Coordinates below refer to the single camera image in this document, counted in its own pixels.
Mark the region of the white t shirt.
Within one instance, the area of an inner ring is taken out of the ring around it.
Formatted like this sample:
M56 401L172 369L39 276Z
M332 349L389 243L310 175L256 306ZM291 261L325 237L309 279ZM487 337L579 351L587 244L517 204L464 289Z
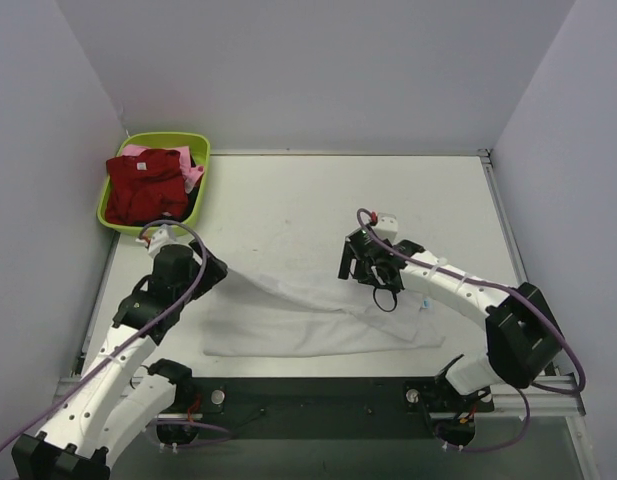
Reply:
M384 312L372 290L324 272L277 276L232 269L202 310L207 356L301 358L438 348L445 337L419 294Z

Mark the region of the green plastic basket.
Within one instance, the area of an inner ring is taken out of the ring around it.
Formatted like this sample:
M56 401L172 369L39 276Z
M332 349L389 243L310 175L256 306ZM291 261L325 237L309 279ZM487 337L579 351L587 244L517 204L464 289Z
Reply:
M97 207L100 223L137 236L156 220L193 226L200 217L210 143L200 134L148 132L130 136L105 162Z

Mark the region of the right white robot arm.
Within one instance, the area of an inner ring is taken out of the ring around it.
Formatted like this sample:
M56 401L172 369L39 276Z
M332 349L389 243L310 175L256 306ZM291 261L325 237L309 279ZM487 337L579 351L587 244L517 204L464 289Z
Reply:
M481 327L484 349L459 355L437 375L461 397L497 384L525 389L563 349L561 332L536 286L525 282L513 288L470 276L409 240L377 242L367 230L355 230L345 239L339 277L393 297L403 291L420 294Z

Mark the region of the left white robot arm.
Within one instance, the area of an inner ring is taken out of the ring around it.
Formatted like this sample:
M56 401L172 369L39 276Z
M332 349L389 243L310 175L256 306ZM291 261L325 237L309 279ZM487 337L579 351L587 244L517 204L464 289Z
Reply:
M184 307L227 274L227 264L197 241L161 247L151 273L120 302L82 381L36 434L14 443L18 477L107 479L119 454L154 417L194 404L199 395L191 369L167 359L148 366L133 393L124 391Z

